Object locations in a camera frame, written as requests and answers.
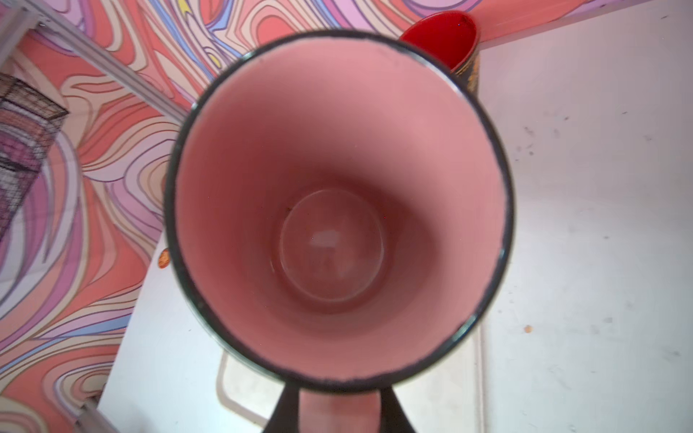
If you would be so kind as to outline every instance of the swirly pink wall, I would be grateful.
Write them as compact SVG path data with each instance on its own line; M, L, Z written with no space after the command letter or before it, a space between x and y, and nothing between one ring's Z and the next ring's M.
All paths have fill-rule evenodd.
M466 10L493 39L585 0L47 0L171 100L189 107L235 59L280 36L357 28L398 37L422 17Z
M36 33L3 72L70 115L0 242L0 430L71 432L105 384L161 233L177 125Z

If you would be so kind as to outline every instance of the white surface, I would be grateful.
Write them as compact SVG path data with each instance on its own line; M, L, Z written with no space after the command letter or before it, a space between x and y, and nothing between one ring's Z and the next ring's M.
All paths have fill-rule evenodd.
M419 432L481 432L480 334L473 332L434 369L397 384L394 389L414 429ZM283 384L252 371L225 355L217 392L222 405L264 426Z
M518 198L490 432L693 431L692 45L693 1L653 0L482 52ZM221 354L154 264L99 408L122 433L257 432L217 399Z

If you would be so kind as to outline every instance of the black mug rim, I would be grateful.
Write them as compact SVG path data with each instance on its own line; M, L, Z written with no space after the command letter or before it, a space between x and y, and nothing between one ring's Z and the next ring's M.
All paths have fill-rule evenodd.
M214 93L214 91L224 82L231 74L239 70L247 62L257 58L258 56L271 51L278 46L295 42L299 39L308 39L314 37L338 37L347 39L367 39L373 42L378 42L381 44L388 45L395 50L409 55L416 61L422 63L423 65L435 69L437 72L442 73L456 88L457 90L467 99L471 104L472 108L479 116L486 135L488 136L491 145L493 146L493 151L495 153L496 161L498 162L498 167L502 173L502 181L505 188L506 198L506 208L505 208L505 227L503 229L502 245L498 260L493 270L491 280L484 291L484 295L481 301L477 304L474 313L467 319L465 319L458 327L450 334L450 337L443 341L433 352L429 353L425 357L416 361L413 364L407 365L402 369L391 371L389 373L383 373L380 375L375 375L369 378L357 378L353 380L321 380L317 378L312 378L307 375L297 373L290 369L281 368L271 361L266 360L257 353L255 353L250 347L246 346L240 340L238 340L227 329L219 317L210 308L209 304L200 294L199 290L195 286L193 279L188 271L188 268L183 259L181 253L180 245L178 243L176 234L176 219L175 219L175 183L178 174L178 168L180 165L180 159L187 140L188 134L200 114L202 107ZM238 59L233 65L223 71L205 90L205 92L200 96L198 101L193 104L193 109L186 118L183 126L181 127L180 133L176 138L175 145L173 146L168 170L166 173L166 190L164 192L164 223L166 227L166 241L168 243L168 253L170 255L171 262L173 264L174 274L177 277L179 285L186 297L186 300L190 303L193 313L201 321L202 325L207 328L207 330L215 337L222 345L222 347L235 355L241 361L245 362L248 366L253 369L260 371L270 377L276 378L278 380L284 381L287 384L291 384L297 387L312 389L315 391L327 391L327 392L363 392L363 391L373 391L376 389L384 389L392 386L393 384L400 382L402 380L411 378L412 376L426 370L428 367L432 366L434 363L438 362L443 356L447 355L451 350L453 350L474 328L474 326L481 320L483 314L488 309L494 295L498 291L502 277L505 273L507 263L509 260L509 254L513 242L514 233L514 220L515 220L515 196L514 188L512 184L512 178L510 174L510 168L507 162L505 151L501 145L498 134L496 133L493 124L486 115L486 112L481 107L477 99L472 96L466 89L466 86L459 83L454 75L440 62L430 57L428 54L420 51L416 47L406 44L395 39L390 39L381 35L376 35L373 33L361 32L358 30L317 30L307 33L299 33L291 36L287 36L271 42L267 45L261 46L254 51L251 51L240 59Z

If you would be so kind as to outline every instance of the wall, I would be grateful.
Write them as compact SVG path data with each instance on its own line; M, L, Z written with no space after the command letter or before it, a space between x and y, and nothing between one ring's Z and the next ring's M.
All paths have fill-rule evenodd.
M161 233L177 126L35 32L2 69L70 115L0 242L0 431L71 432Z
M399 36L439 10L471 11L483 39L543 24L584 0L48 0L152 86L189 107L236 58L289 33L358 28Z
M653 0L483 53L517 201L489 432L693 432L691 23Z

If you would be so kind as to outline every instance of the stain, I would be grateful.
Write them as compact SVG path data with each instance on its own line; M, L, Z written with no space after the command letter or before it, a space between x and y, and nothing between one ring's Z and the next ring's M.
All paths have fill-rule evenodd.
M563 388L567 389L568 391L572 390L572 388L565 383L565 380L563 380L563 369L557 365L552 365L548 368L549 373L552 374L552 377L558 382L559 385L561 385Z
M168 264L170 262L171 262L171 257L168 255L168 248L164 248L164 250L159 255L159 262L158 262L159 269L165 268L166 266L168 266Z
M681 357L681 352L670 347L662 347L662 357L668 362L672 362Z

